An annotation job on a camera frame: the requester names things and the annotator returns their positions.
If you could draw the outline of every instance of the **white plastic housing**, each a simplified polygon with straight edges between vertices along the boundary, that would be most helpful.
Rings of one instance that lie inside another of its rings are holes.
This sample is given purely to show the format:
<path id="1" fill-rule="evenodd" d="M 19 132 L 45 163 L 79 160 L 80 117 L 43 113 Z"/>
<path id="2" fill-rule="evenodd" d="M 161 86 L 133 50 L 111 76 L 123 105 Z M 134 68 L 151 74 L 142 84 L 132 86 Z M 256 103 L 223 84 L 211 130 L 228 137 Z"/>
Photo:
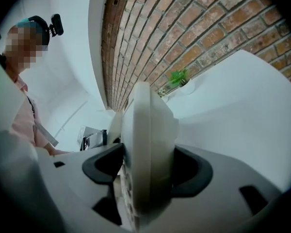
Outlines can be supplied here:
<path id="1" fill-rule="evenodd" d="M 123 114 L 121 141 L 125 145 L 124 176 L 131 212 L 141 216 L 171 189 L 178 120 L 164 101 L 138 82 Z"/>

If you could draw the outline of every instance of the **white panel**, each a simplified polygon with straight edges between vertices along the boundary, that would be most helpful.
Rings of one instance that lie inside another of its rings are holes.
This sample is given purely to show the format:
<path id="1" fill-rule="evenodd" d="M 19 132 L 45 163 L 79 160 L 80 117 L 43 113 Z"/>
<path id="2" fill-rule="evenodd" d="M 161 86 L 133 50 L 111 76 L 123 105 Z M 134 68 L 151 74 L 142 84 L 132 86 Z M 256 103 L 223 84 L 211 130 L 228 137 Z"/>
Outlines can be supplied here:
<path id="1" fill-rule="evenodd" d="M 181 118 L 178 143 L 240 159 L 282 191 L 291 185 L 291 83 L 238 51 L 176 90 L 167 105 Z"/>

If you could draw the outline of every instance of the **white wall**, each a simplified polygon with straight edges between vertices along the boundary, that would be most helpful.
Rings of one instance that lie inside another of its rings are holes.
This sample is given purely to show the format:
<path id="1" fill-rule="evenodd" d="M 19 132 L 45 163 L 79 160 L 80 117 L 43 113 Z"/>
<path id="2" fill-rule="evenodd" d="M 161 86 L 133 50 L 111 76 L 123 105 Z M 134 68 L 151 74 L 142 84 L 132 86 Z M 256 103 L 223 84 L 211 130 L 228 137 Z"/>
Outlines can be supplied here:
<path id="1" fill-rule="evenodd" d="M 88 28 L 89 3 L 90 0 L 51 0 L 51 7 L 61 16 L 64 34 L 60 42 L 75 77 L 102 109 L 105 106 L 97 85 L 97 80 L 101 82 L 102 76 L 95 77 L 93 70 L 101 72 L 100 45 L 94 49 L 98 58 L 92 60 L 88 39 L 89 34 L 101 35 L 102 17 L 96 18 L 99 28 Z M 99 0 L 96 7 L 102 11 L 103 5 L 104 1 Z"/>
<path id="2" fill-rule="evenodd" d="M 177 142 L 250 165 L 281 191 L 291 186 L 291 83 L 261 59 L 239 51 L 176 90 L 167 102 L 179 118 Z"/>
<path id="3" fill-rule="evenodd" d="M 112 114 L 97 110 L 97 101 L 81 85 L 67 87 L 43 106 L 38 106 L 43 126 L 59 142 L 57 149 L 79 151 L 77 138 L 81 126 L 108 129 Z"/>

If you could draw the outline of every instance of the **green plant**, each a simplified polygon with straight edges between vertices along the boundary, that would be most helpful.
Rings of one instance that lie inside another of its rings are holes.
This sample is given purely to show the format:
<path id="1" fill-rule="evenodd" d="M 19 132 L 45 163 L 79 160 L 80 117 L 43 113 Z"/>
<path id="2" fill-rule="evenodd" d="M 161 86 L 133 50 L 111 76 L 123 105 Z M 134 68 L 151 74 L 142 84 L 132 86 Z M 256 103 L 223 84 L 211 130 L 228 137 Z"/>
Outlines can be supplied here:
<path id="1" fill-rule="evenodd" d="M 171 77 L 169 78 L 169 83 L 172 87 L 176 87 L 178 85 L 184 86 L 189 81 L 187 69 L 182 69 L 181 71 L 174 71 L 171 73 Z"/>

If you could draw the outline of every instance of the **black slot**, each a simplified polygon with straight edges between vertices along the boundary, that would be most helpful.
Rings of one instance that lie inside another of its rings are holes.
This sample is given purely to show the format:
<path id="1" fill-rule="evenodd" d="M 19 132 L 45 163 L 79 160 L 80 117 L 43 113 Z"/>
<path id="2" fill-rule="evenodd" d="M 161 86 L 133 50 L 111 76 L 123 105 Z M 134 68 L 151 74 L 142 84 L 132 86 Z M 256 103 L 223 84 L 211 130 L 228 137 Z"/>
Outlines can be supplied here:
<path id="1" fill-rule="evenodd" d="M 253 215 L 257 214 L 268 203 L 261 193 L 252 185 L 243 186 L 239 188 L 239 191 L 246 200 Z"/>
<path id="2" fill-rule="evenodd" d="M 184 148 L 175 147 L 171 197 L 194 197 L 212 180 L 212 167 L 208 161 Z"/>
<path id="3" fill-rule="evenodd" d="M 57 161 L 54 163 L 55 167 L 58 168 L 58 167 L 61 167 L 61 166 L 64 166 L 65 164 L 61 161 Z"/>
<path id="4" fill-rule="evenodd" d="M 112 186 L 109 186 L 107 196 L 98 201 L 92 209 L 112 223 L 122 225 L 122 220 L 117 210 Z"/>

